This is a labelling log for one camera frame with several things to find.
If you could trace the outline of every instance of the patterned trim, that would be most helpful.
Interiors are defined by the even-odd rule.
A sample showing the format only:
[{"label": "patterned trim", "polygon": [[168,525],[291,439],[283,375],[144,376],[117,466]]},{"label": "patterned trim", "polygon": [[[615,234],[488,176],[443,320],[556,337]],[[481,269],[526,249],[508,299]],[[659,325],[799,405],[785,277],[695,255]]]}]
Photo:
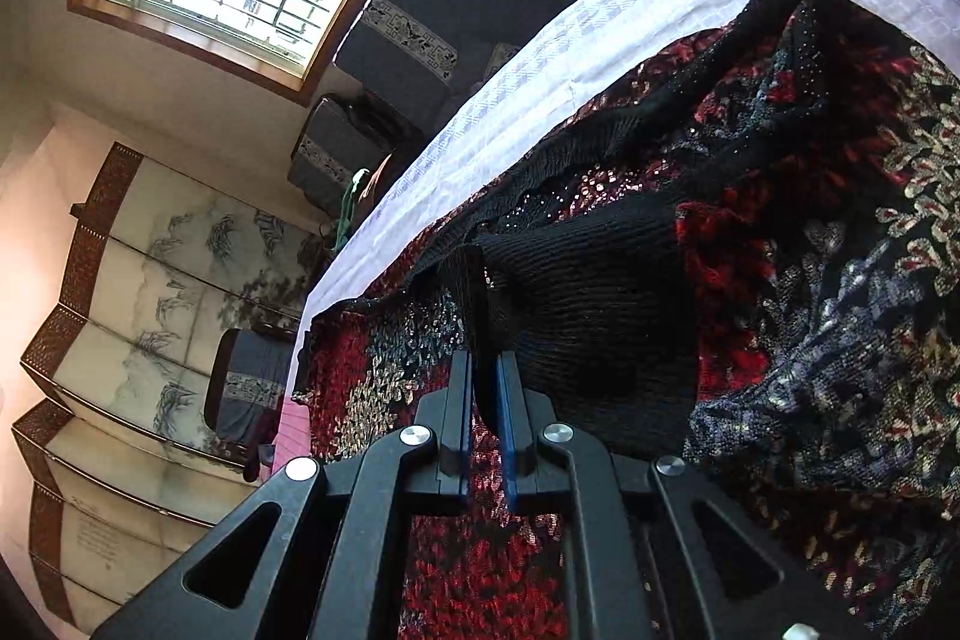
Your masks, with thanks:
[{"label": "patterned trim", "polygon": [[450,81],[457,65],[457,50],[398,6],[387,0],[372,0],[360,22],[429,68],[441,81]]},{"label": "patterned trim", "polygon": [[104,257],[107,238],[85,225],[77,224],[66,259],[64,283],[61,285],[61,304],[82,316],[90,315],[90,302],[97,285],[100,261]]},{"label": "patterned trim", "polygon": [[54,386],[53,383],[51,383],[51,381],[43,377],[43,375],[41,375],[40,372],[37,372],[37,370],[30,369],[30,367],[25,365],[25,363],[23,363],[22,360],[20,362],[20,366],[23,368],[23,371],[27,373],[27,375],[30,375],[31,380],[34,381],[34,383],[37,385],[37,389],[40,389],[41,391],[43,391],[43,394],[48,399],[52,399],[54,402],[58,403],[59,405],[63,405],[64,407],[66,407],[67,404],[64,401],[64,397],[62,397],[61,394],[59,394],[58,389],[56,388],[56,386]]},{"label": "patterned trim", "polygon": [[929,239],[907,242],[907,255],[896,268],[936,271],[934,290],[946,296],[960,283],[960,82],[922,47],[915,44],[910,54],[920,68],[909,86],[899,87],[908,139],[886,126],[880,126],[880,135],[891,145],[883,168],[904,183],[904,198],[912,202],[913,212],[880,207],[877,220],[886,223],[887,233],[896,239],[920,223],[929,227]]},{"label": "patterned trim", "polygon": [[61,532],[64,528],[64,500],[34,483],[30,505],[30,553],[55,570],[61,568]]},{"label": "patterned trim", "polygon": [[66,598],[64,576],[37,557],[30,557],[30,560],[34,565],[34,575],[37,576],[37,585],[40,586],[40,594],[43,595],[43,603],[47,609],[71,627],[75,627],[77,620],[70,609],[70,600]]},{"label": "patterned trim", "polygon": [[71,313],[66,307],[56,305],[40,330],[30,340],[20,358],[24,369],[34,370],[47,380],[53,380],[70,345],[78,338],[86,320]]},{"label": "patterned trim", "polygon": [[46,448],[50,440],[71,420],[73,413],[55,405],[49,399],[44,399],[13,422],[13,431],[27,437],[39,447]]},{"label": "patterned trim", "polygon": [[517,47],[516,44],[497,42],[496,47],[493,48],[493,53],[491,53],[490,60],[487,61],[487,67],[484,69],[483,81],[486,82],[500,71],[501,68],[506,66],[517,52],[520,52],[520,48]]},{"label": "patterned trim", "polygon": [[40,485],[56,494],[61,490],[56,484],[53,472],[50,471],[43,449],[72,418],[72,413],[55,405],[49,399],[44,399],[11,426],[13,439],[16,440],[16,446],[20,449],[30,474]]},{"label": "patterned trim", "polygon": [[136,150],[114,143],[83,204],[80,223],[99,234],[109,235],[142,160],[143,156]]},{"label": "patterned trim", "polygon": [[246,375],[243,372],[227,372],[223,398],[275,410],[282,393],[282,384],[274,383],[272,380]]},{"label": "patterned trim", "polygon": [[16,429],[13,429],[13,439],[16,440],[16,447],[20,449],[20,456],[23,456],[23,461],[26,463],[27,469],[30,470],[30,474],[34,477],[34,480],[49,491],[59,494],[59,492],[61,492],[59,485],[56,484],[56,478],[53,472],[50,471],[50,465],[47,463],[47,459],[44,457],[44,453],[40,447],[37,447],[37,444],[34,442],[30,442],[30,439],[24,437],[24,435],[17,432]]},{"label": "patterned trim", "polygon": [[296,154],[304,158],[305,161],[320,170],[338,185],[347,186],[352,179],[353,173],[343,164],[331,156],[328,151],[314,142],[310,137],[304,136],[296,148]]}]

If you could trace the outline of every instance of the black gripper frame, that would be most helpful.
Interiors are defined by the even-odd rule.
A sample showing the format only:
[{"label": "black gripper frame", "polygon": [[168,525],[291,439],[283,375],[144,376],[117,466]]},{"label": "black gripper frame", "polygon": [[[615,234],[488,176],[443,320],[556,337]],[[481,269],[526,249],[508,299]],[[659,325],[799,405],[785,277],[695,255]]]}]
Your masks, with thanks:
[{"label": "black gripper frame", "polygon": [[[582,429],[550,426],[553,405],[522,389],[512,353],[498,357],[496,398],[510,508],[563,517],[569,640],[868,637],[689,464],[612,455]],[[394,640],[410,516],[466,507],[471,414],[458,352],[448,387],[416,408],[430,437],[402,429],[344,461],[294,459],[93,640]],[[750,589],[722,578],[717,528],[744,552],[734,569],[762,574]]]}]

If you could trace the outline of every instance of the wall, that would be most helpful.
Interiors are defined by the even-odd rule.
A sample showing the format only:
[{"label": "wall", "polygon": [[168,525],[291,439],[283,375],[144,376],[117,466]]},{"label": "wall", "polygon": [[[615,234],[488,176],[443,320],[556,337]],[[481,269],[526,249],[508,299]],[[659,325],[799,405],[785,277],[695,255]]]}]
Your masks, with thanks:
[{"label": "wall", "polygon": [[[0,106],[6,103],[0,97]],[[19,357],[56,304],[75,220],[70,204],[83,201],[116,134],[83,116],[48,126],[20,126],[23,160],[0,194],[0,554],[40,617],[61,640],[83,637],[47,611],[28,554],[32,478],[10,427],[43,394],[20,368]],[[35,149],[27,137],[47,133]]]},{"label": "wall", "polygon": [[0,194],[53,127],[47,103],[21,68],[0,65]]},{"label": "wall", "polygon": [[[174,169],[191,167],[181,158],[200,164],[199,179],[291,223],[315,229],[323,220],[286,182],[306,108],[162,44],[72,14],[66,0],[0,2],[8,58],[47,100],[98,119]],[[357,89],[355,80],[330,68],[318,94]]]}]

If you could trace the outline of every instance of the bed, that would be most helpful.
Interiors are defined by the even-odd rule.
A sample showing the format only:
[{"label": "bed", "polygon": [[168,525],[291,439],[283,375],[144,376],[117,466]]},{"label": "bed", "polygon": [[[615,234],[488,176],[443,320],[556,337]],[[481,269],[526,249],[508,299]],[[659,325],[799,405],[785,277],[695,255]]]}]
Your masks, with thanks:
[{"label": "bed", "polygon": [[[515,164],[559,122],[680,36],[724,25],[747,0],[579,0],[558,15],[440,131],[383,197],[307,297],[313,317],[362,295],[422,229]],[[960,73],[960,0],[852,0]],[[306,408],[290,400],[274,470],[310,451]]]}]

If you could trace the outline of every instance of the patterned fabric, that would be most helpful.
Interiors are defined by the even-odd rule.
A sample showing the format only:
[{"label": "patterned fabric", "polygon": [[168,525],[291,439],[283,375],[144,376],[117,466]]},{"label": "patterned fabric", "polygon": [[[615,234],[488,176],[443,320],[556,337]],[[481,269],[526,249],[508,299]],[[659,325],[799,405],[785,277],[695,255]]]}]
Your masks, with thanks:
[{"label": "patterned fabric", "polygon": [[323,172],[337,185],[347,186],[352,172],[333,158],[326,150],[320,147],[309,136],[304,136],[296,148],[296,155],[304,157],[314,169]]},{"label": "patterned fabric", "polygon": [[280,391],[274,379],[258,378],[242,372],[227,372],[227,381],[224,383],[224,399],[262,408],[275,408],[280,402]]},{"label": "patterned fabric", "polygon": [[[826,134],[795,138],[772,161],[725,181],[716,199],[677,206],[699,362],[685,456],[851,612],[889,636],[923,612],[960,550],[952,277],[960,85],[927,50],[854,4],[805,4],[782,36],[744,47],[684,124],[627,153],[568,167],[514,203],[500,199],[483,230],[563,223],[642,191],[670,191],[695,167],[755,143],[751,133],[768,108],[793,104],[811,80],[822,80],[818,90],[832,107]],[[829,28],[814,25],[812,9],[829,9],[822,18]],[[829,54],[822,76],[805,72],[815,28],[818,52]],[[694,73],[736,30],[671,44],[541,145]],[[393,294],[382,308],[337,309],[315,320],[320,349],[308,398],[318,456],[355,453],[409,420],[416,399],[443,384],[440,367],[467,336],[463,316],[436,278],[415,278],[405,295],[397,286],[424,249],[461,215],[496,199],[535,158],[536,149],[413,242],[368,291]],[[494,277],[488,285],[496,289]],[[475,441],[491,441],[480,427]],[[496,460],[476,450],[474,486],[484,475],[498,491]],[[547,517],[488,525],[500,517],[496,491],[477,491],[469,523],[414,525],[402,636],[466,636],[480,626],[510,638],[563,632],[558,524]],[[451,530],[464,549],[445,536]],[[533,540],[536,557],[511,558],[526,550],[524,540]],[[489,555],[505,555],[503,569],[488,569]],[[498,581],[494,572],[506,576]],[[463,584],[482,587],[463,594]],[[539,624],[512,617],[531,591],[539,610],[523,615]],[[454,592],[464,603],[450,615],[445,600]],[[484,623],[490,615],[499,617],[495,626]]]},{"label": "patterned fabric", "polygon": [[440,81],[450,80],[457,65],[457,50],[400,7],[387,0],[371,0],[360,22],[429,68]]}]

